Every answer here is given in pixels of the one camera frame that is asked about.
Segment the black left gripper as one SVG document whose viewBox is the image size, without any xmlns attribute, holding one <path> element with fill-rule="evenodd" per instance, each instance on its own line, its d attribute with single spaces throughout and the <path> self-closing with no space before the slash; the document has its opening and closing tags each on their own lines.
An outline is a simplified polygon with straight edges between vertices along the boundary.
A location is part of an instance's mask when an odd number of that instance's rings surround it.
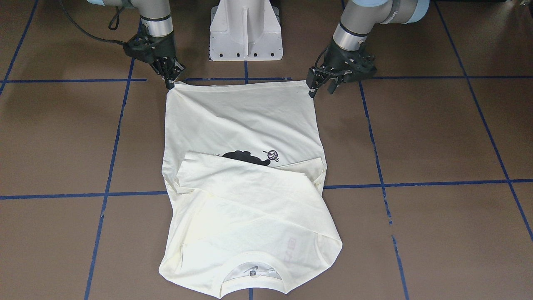
<svg viewBox="0 0 533 300">
<path fill-rule="evenodd" d="M 374 56 L 367 52 L 366 47 L 367 43 L 363 41 L 358 50 L 349 51 L 331 40 L 319 69 L 310 67 L 308 70 L 306 85 L 309 88 L 309 97 L 315 97 L 323 78 L 332 79 L 328 87 L 329 94 L 333 94 L 340 83 L 372 78 L 377 68 L 374 65 Z"/>
</svg>

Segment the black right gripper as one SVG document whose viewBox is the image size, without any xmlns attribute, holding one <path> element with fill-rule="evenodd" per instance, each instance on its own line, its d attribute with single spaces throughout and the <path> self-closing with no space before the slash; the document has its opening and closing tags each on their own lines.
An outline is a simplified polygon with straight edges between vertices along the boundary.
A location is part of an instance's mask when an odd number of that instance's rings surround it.
<svg viewBox="0 0 533 300">
<path fill-rule="evenodd" d="M 154 72 L 160 73 L 168 90 L 174 88 L 174 81 L 185 70 L 177 60 L 174 34 L 163 37 L 136 34 L 123 46 L 125 54 L 149 64 Z"/>
</svg>

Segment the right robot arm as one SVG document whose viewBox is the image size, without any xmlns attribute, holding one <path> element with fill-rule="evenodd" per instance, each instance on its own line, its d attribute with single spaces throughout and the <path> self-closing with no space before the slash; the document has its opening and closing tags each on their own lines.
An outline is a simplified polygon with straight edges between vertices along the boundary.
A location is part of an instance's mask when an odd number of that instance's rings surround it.
<svg viewBox="0 0 533 300">
<path fill-rule="evenodd" d="M 136 8 L 140 15 L 139 32 L 122 43 L 125 54 L 148 63 L 173 89 L 175 80 L 185 70 L 179 63 L 174 38 L 171 8 L 167 0 L 90 0 L 95 5 Z"/>
</svg>

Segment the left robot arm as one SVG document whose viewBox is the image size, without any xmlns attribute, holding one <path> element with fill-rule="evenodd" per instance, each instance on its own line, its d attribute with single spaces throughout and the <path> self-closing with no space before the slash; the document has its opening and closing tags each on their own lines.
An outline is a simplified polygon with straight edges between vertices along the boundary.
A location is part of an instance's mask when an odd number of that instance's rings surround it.
<svg viewBox="0 0 533 300">
<path fill-rule="evenodd" d="M 309 68 L 306 84 L 309 96 L 331 82 L 333 94 L 342 83 L 371 79 L 377 72 L 366 40 L 376 25 L 414 23 L 427 13 L 429 0 L 349 0 L 329 45 Z"/>
</svg>

